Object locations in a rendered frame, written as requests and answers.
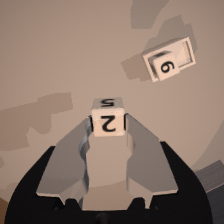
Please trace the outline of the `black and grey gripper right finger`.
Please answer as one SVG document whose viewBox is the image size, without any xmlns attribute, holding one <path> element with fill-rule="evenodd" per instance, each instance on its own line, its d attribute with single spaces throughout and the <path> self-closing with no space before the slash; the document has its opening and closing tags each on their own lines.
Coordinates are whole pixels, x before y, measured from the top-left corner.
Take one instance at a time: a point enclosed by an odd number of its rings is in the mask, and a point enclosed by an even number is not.
<svg viewBox="0 0 224 224">
<path fill-rule="evenodd" d="M 178 154 L 128 113 L 124 130 L 133 153 L 127 160 L 127 191 L 143 197 L 147 209 L 171 213 L 188 224 L 213 224 L 206 192 Z"/>
</svg>

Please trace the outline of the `beige number cube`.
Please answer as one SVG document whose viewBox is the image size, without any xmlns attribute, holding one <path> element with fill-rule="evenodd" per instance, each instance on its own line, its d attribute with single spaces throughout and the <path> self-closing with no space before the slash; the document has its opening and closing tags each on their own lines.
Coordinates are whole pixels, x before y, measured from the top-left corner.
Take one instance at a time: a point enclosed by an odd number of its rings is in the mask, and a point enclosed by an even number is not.
<svg viewBox="0 0 224 224">
<path fill-rule="evenodd" d="M 94 136 L 120 136 L 124 130 L 124 105 L 121 97 L 95 98 L 91 116 Z"/>
<path fill-rule="evenodd" d="M 148 58 L 153 75 L 160 81 L 178 74 L 179 67 L 174 52 L 162 51 Z"/>
</svg>

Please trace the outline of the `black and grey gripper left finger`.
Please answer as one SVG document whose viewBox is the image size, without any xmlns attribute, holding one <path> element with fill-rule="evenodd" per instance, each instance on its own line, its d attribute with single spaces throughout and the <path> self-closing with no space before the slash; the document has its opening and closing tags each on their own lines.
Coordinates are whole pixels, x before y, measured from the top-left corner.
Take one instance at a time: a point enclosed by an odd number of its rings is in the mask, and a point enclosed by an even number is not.
<svg viewBox="0 0 224 224">
<path fill-rule="evenodd" d="M 76 199 L 82 210 L 83 196 L 89 190 L 86 153 L 92 132 L 89 115 L 46 150 L 13 192 L 4 224 L 25 224 L 41 213 L 64 209 L 68 198 Z"/>
</svg>

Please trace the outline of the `beige rectangular tray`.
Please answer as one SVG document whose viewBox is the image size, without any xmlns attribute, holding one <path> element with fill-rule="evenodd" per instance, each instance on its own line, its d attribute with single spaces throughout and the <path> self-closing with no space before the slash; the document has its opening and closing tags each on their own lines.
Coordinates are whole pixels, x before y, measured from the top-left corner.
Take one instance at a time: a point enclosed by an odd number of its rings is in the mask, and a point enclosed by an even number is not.
<svg viewBox="0 0 224 224">
<path fill-rule="evenodd" d="M 196 64 L 189 37 L 182 37 L 173 42 L 165 44 L 161 47 L 158 47 L 152 51 L 149 51 L 141 55 L 144 65 L 147 69 L 148 75 L 150 77 L 150 80 L 152 80 L 153 82 L 157 81 L 158 79 L 153 75 L 152 69 L 148 62 L 148 58 L 164 50 L 174 52 L 179 66 L 179 70 L 182 70 L 186 67 Z"/>
</svg>

